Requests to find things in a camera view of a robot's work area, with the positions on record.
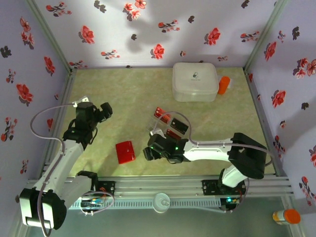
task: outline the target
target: gray cable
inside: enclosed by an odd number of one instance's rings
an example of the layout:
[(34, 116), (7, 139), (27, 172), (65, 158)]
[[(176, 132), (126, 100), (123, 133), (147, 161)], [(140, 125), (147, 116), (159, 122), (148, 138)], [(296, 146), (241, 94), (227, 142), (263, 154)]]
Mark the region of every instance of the gray cable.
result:
[(178, 115), (182, 116), (188, 122), (189, 128), (190, 128), (190, 130), (189, 130), (189, 141), (192, 142), (193, 144), (195, 144), (196, 146), (200, 146), (200, 147), (203, 147), (203, 146), (208, 146), (208, 147), (235, 146), (235, 147), (252, 148), (252, 149), (255, 149), (255, 150), (259, 150), (259, 151), (265, 152), (265, 153), (267, 153), (268, 155), (271, 156), (271, 161), (266, 163), (266, 166), (270, 165), (273, 162), (274, 155), (272, 154), (272, 152), (268, 151), (267, 149), (261, 148), (261, 147), (256, 147), (256, 146), (252, 146), (252, 145), (248, 145), (248, 144), (239, 144), (239, 143), (209, 143), (209, 144), (208, 143), (203, 143), (203, 144), (200, 144), (199, 142), (196, 142), (196, 141), (192, 140), (192, 138), (191, 138), (192, 126), (191, 126), (191, 123), (190, 123), (189, 119), (184, 114), (182, 114), (180, 112), (177, 112), (177, 111), (169, 111), (169, 112), (165, 112), (162, 115), (160, 115), (160, 117), (157, 119), (157, 121), (156, 121), (156, 123), (154, 125), (153, 131), (155, 131), (160, 119), (163, 116), (167, 115), (167, 114), (178, 114)]
[(43, 234), (45, 237), (49, 237), (50, 234), (51, 234), (51, 229), (49, 229), (48, 233), (46, 231), (46, 228), (45, 228), (45, 224), (44, 224), (44, 217), (43, 217), (43, 212), (41, 211), (41, 198), (42, 198), (42, 195), (43, 195), (43, 191), (46, 187), (46, 182), (49, 180), (51, 174), (53, 173), (54, 169), (56, 168), (56, 166), (58, 165), (58, 163), (60, 162), (60, 160), (62, 159), (63, 155), (64, 155), (64, 152), (65, 152), (65, 143), (63, 142), (63, 140), (61, 140), (60, 138), (58, 137), (45, 137), (45, 136), (41, 136), (39, 135), (38, 133), (36, 133), (33, 129), (33, 122), (35, 120), (35, 118), (40, 115), (41, 113), (44, 113), (48, 110), (53, 110), (53, 109), (57, 109), (57, 108), (61, 108), (61, 107), (66, 107), (66, 106), (73, 106), (73, 104), (65, 104), (65, 105), (59, 105), (59, 106), (54, 106), (54, 107), (50, 107), (48, 109), (44, 109), (40, 112), (38, 112), (31, 120), (30, 122), (30, 128), (31, 128), (31, 131), (32, 133), (39, 137), (39, 138), (42, 138), (42, 139), (48, 139), (48, 140), (56, 140), (56, 141), (59, 141), (61, 143), (61, 151), (62, 153), (60, 154), (58, 160), (56, 161), (56, 163), (53, 165), (53, 167), (51, 168), (51, 170), (49, 171), (48, 175), (46, 176), (45, 178), (45, 181), (43, 182), (43, 185), (39, 191), (39, 196), (38, 196), (38, 200), (37, 200), (37, 211), (38, 211), (38, 216), (39, 216), (39, 221), (40, 221), (40, 225), (41, 225), (41, 229), (43, 231)]

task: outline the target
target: red block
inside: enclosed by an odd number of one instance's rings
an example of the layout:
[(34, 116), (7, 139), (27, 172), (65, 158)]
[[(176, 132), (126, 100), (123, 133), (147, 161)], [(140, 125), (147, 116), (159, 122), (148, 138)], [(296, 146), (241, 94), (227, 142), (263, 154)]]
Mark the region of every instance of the red block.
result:
[(131, 141), (117, 143), (115, 147), (119, 164), (124, 164), (136, 159)]

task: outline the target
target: orange object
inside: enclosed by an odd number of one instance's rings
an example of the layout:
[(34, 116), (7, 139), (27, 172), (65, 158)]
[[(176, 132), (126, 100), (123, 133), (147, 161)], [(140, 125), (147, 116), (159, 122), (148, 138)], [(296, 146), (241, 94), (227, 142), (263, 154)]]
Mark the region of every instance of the orange object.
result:
[(220, 94), (220, 95), (225, 94), (230, 82), (231, 82), (231, 79), (229, 77), (226, 77), (226, 76), (222, 77), (221, 81), (219, 82), (219, 90), (217, 94)]
[(301, 215), (295, 209), (287, 209), (273, 213), (273, 219), (279, 225), (298, 224), (301, 222)]

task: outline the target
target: white plastic container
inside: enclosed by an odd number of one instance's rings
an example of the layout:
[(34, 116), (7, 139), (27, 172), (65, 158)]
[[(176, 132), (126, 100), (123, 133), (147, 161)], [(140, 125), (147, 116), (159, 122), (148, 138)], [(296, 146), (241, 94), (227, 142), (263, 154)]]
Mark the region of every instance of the white plastic container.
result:
[(211, 63), (176, 63), (173, 66), (172, 92), (180, 102), (211, 102), (219, 89)]

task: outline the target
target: pill bottle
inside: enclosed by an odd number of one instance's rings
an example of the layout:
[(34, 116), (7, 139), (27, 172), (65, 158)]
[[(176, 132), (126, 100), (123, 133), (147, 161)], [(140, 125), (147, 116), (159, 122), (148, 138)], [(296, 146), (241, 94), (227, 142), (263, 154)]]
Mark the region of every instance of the pill bottle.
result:
[(294, 209), (275, 211), (272, 217), (279, 225), (298, 224), (301, 221), (301, 215)]

